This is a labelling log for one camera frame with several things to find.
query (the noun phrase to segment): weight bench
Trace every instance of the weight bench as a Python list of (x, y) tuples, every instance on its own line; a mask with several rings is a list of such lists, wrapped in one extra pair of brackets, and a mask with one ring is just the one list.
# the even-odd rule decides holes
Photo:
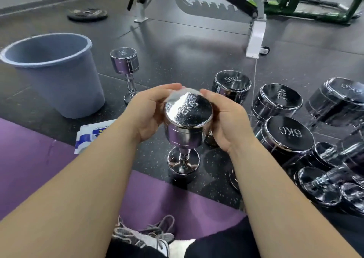
[[(152, 0), (136, 0), (137, 18), (135, 22), (141, 23), (148, 18), (145, 17), (145, 8)], [(264, 2), (266, 0), (226, 0), (232, 5), (227, 7), (224, 4), (207, 3), (205, 1), (175, 0), (177, 6), (187, 14), (211, 17), (214, 19), (231, 20), (250, 24), (250, 37), (246, 56), (249, 58), (259, 58), (259, 54), (269, 53), (269, 47), (262, 47), (266, 26), (266, 15), (264, 13)], [(134, 0), (129, 1), (128, 10), (131, 9)]]

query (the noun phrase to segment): white sock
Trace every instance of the white sock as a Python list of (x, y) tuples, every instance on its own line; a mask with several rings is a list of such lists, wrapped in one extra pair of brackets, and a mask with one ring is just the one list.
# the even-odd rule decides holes
[(169, 257), (170, 258), (184, 258), (184, 254), (190, 244), (192, 244), (196, 239), (191, 240), (174, 240), (169, 245)]

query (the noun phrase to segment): gray sneaker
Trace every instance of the gray sneaker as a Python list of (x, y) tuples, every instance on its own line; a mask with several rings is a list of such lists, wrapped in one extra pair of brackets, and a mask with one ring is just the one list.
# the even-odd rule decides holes
[(112, 239), (119, 239), (140, 248), (150, 246), (162, 253), (164, 256), (169, 257), (169, 245), (165, 240), (159, 238), (159, 236), (152, 237), (126, 227), (117, 227), (114, 229)]
[[(126, 228), (121, 217), (118, 218), (118, 223), (116, 227)], [(174, 241), (174, 217), (172, 215), (165, 216), (160, 222), (156, 224), (149, 224), (146, 228), (138, 230), (139, 233), (152, 236), (154, 238), (158, 237), (165, 240), (168, 244)]]

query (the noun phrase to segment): purple mat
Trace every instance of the purple mat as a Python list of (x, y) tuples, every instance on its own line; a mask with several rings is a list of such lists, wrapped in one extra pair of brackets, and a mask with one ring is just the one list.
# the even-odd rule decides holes
[[(0, 220), (76, 156), (74, 147), (0, 118)], [(133, 229), (167, 214), (178, 239), (200, 238), (237, 224), (245, 214), (132, 171), (121, 215)]]

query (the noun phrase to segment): bucket rim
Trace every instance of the bucket rim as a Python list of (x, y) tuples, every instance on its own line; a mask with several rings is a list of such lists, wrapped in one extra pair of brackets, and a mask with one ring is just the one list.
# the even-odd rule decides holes
[[(11, 49), (12, 47), (14, 47), (15, 45), (23, 42), (23, 41), (27, 41), (33, 38), (39, 38), (39, 37), (44, 37), (44, 36), (49, 36), (49, 35), (76, 35), (76, 36), (80, 36), (84, 39), (87, 40), (87, 45), (80, 50), (79, 52), (72, 54), (70, 56), (61, 58), (61, 59), (57, 59), (57, 60), (52, 60), (52, 61), (47, 61), (47, 62), (40, 62), (40, 63), (19, 63), (19, 62), (15, 62), (12, 60), (9, 60), (8, 58), (6, 58), (6, 53), (9, 49)], [(79, 55), (81, 55), (82, 53), (84, 53), (85, 51), (87, 51), (88, 49), (90, 49), (92, 47), (92, 42), (89, 39), (89, 37), (86, 37), (84, 35), (81, 34), (76, 34), (76, 33), (48, 33), (48, 34), (42, 34), (42, 35), (37, 35), (37, 36), (32, 36), (32, 37), (28, 37), (19, 41), (16, 41), (10, 45), (8, 45), (7, 47), (5, 47), (1, 52), (0, 52), (0, 60), (3, 61), (4, 63), (10, 64), (12, 66), (15, 67), (24, 67), (24, 68), (36, 68), (36, 67), (45, 67), (45, 66), (52, 66), (55, 65), (59, 62), (66, 62), (69, 61), (73, 58), (78, 57)]]

